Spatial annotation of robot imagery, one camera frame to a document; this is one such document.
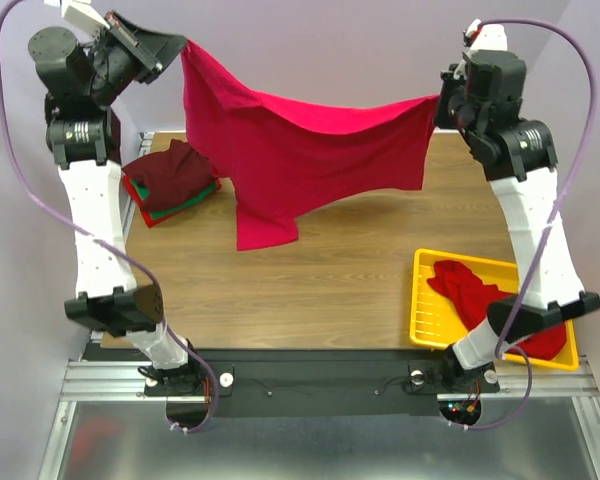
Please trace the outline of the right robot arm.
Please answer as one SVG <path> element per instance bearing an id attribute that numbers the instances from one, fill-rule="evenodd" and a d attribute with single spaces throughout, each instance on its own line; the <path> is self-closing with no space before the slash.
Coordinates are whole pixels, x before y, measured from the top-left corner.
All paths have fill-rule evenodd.
<path id="1" fill-rule="evenodd" d="M 521 341 L 600 309 L 573 265 L 557 211 L 557 155 L 548 126 L 521 117 L 526 64 L 509 51 L 478 50 L 442 72 L 434 123 L 457 130 L 503 211 L 519 291 L 447 347 L 443 384 L 462 390 Z"/>

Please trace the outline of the pink magenta t shirt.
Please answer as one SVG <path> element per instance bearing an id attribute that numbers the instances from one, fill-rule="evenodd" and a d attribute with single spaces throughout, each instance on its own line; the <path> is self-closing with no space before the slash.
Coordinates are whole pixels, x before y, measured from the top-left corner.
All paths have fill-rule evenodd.
<path id="1" fill-rule="evenodd" d="M 298 217 L 346 197 L 421 190 L 437 96 L 325 106 L 253 90 L 194 42 L 181 62 L 187 140 L 233 184 L 238 250 L 291 243 Z"/>

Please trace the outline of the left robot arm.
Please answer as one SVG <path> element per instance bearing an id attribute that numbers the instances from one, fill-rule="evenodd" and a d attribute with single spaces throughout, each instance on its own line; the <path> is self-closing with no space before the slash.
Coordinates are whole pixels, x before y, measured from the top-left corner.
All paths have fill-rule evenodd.
<path id="1" fill-rule="evenodd" d="M 155 81 L 186 40 L 143 29 L 114 11 L 100 14 L 86 1 L 64 1 L 60 10 L 90 41 L 52 26 L 30 38 L 28 51 L 47 89 L 46 144 L 77 227 L 77 280 L 66 316 L 132 343 L 155 369 L 169 370 L 168 382 L 179 393 L 193 393 L 203 371 L 188 360 L 185 340 L 170 334 L 160 288 L 138 285 L 126 257 L 120 121 L 112 109 L 130 83 Z"/>

